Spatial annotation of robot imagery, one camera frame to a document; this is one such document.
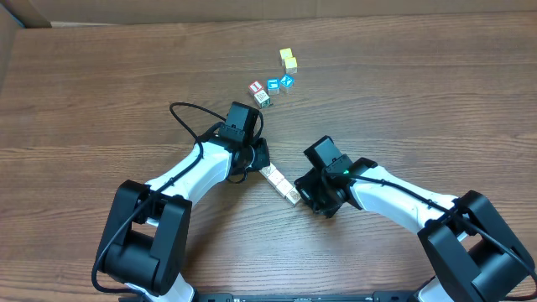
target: block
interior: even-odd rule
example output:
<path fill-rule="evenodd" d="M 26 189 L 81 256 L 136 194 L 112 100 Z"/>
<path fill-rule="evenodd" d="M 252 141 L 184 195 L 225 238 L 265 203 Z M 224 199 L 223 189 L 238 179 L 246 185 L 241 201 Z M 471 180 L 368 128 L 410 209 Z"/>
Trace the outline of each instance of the block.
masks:
<path fill-rule="evenodd" d="M 296 204 L 301 200 L 300 193 L 296 188 L 293 188 L 285 195 L 285 199 L 290 202 L 291 205 L 296 206 Z"/>
<path fill-rule="evenodd" d="M 269 177 L 269 175 L 273 173 L 275 170 L 276 170 L 276 167 L 274 167 L 274 165 L 270 163 L 270 165 L 259 170 L 259 173 L 261 173 L 264 177 Z"/>
<path fill-rule="evenodd" d="M 282 182 L 282 180 L 284 180 L 285 177 L 283 174 L 281 174 L 281 172 L 279 172 L 278 170 L 275 170 L 273 173 L 271 173 L 268 177 L 267 177 L 267 180 L 268 182 L 275 188 L 280 182 Z"/>
<path fill-rule="evenodd" d="M 276 190 L 284 198 L 293 188 L 294 186 L 288 180 L 282 180 L 276 185 Z"/>
<path fill-rule="evenodd" d="M 285 59 L 285 73 L 288 75 L 292 75 L 296 73 L 298 68 L 298 64 L 296 63 L 296 58 L 287 58 Z"/>
<path fill-rule="evenodd" d="M 256 93 L 260 92 L 263 89 L 263 85 L 261 85 L 259 81 L 254 81 L 248 86 L 248 89 L 250 90 L 250 94 L 254 96 Z"/>
<path fill-rule="evenodd" d="M 291 75 L 284 75 L 284 77 L 279 81 L 280 88 L 285 93 L 291 92 L 291 87 L 295 83 L 295 79 Z"/>
<path fill-rule="evenodd" d="M 253 95 L 253 98 L 255 98 L 255 102 L 258 104 L 259 108 L 265 108 L 270 105 L 270 97 L 264 90 Z"/>
<path fill-rule="evenodd" d="M 292 58 L 293 52 L 291 49 L 280 49 L 279 55 L 282 57 L 282 66 L 285 66 L 285 59 Z"/>
<path fill-rule="evenodd" d="M 279 94 L 279 80 L 269 79 L 267 80 L 267 91 L 269 96 Z"/>

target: wood grain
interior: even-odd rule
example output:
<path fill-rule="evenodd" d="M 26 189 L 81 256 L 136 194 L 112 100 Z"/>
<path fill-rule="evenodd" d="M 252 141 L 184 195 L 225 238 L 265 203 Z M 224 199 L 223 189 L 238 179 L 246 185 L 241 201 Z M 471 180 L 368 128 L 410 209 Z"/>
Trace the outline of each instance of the wood grain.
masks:
<path fill-rule="evenodd" d="M 168 105 L 252 105 L 248 83 L 283 75 L 284 47 L 296 87 L 263 109 L 263 136 L 289 180 L 328 134 L 417 185 L 482 192 L 537 255 L 537 13 L 29 29 L 0 97 L 0 299 L 114 301 L 90 270 L 115 190 L 191 150 Z M 182 114 L 198 133 L 214 123 Z M 312 216 L 259 174 L 194 209 L 184 270 L 235 294 L 415 289 L 432 274 L 391 221 Z"/>

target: stack of blocks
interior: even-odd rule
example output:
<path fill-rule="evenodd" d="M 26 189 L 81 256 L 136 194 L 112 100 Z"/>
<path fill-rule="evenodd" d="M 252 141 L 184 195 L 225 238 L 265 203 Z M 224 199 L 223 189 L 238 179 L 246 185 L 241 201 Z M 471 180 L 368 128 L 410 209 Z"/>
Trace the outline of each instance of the stack of blocks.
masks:
<path fill-rule="evenodd" d="M 293 52 L 290 48 L 281 49 L 279 55 L 281 56 L 282 66 L 285 67 L 286 74 L 281 79 L 273 78 L 267 80 L 268 94 L 265 92 L 263 85 L 261 85 L 259 81 L 255 81 L 248 87 L 250 94 L 260 108 L 265 108 L 270 105 L 270 96 L 278 95 L 280 89 L 287 94 L 291 93 L 291 87 L 293 87 L 293 84 L 295 83 L 295 79 L 293 79 L 291 75 L 297 72 L 298 65 L 296 63 L 296 58 L 293 56 Z"/>
<path fill-rule="evenodd" d="M 299 191 L 274 167 L 270 166 L 261 169 L 261 174 L 267 178 L 268 182 L 282 195 L 291 205 L 296 206 L 300 201 Z"/>

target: block with red letter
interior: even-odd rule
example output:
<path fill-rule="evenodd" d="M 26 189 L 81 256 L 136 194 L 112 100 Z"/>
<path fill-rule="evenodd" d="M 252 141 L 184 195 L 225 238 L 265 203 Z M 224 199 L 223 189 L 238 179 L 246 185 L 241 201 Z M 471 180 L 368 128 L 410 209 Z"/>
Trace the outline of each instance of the block with red letter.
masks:
<path fill-rule="evenodd" d="M 263 89 L 263 85 L 261 85 L 259 81 L 255 81 L 248 86 L 248 89 L 250 90 L 250 94 L 252 96 L 255 96 L 256 93 L 260 92 Z"/>

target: wooden table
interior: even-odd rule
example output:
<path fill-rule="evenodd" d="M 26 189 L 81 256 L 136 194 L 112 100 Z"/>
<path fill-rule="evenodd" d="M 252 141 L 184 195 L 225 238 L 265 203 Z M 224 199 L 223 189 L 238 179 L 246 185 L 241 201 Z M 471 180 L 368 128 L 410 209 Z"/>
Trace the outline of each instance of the wooden table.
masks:
<path fill-rule="evenodd" d="M 537 256 L 537 13 L 183 23 L 19 31 L 0 99 L 0 299 L 114 301 L 90 270 L 117 187 L 183 159 L 168 105 L 227 113 L 299 62 L 263 109 L 289 180 L 325 134 L 422 187 L 487 195 Z M 215 120 L 184 110 L 201 133 Z M 184 269 L 201 292 L 361 293 L 433 275 L 415 235 L 343 206 L 292 208 L 253 174 L 194 209 Z M 118 286 L 101 276 L 105 285 Z M 518 294 L 533 290 L 526 282 Z"/>

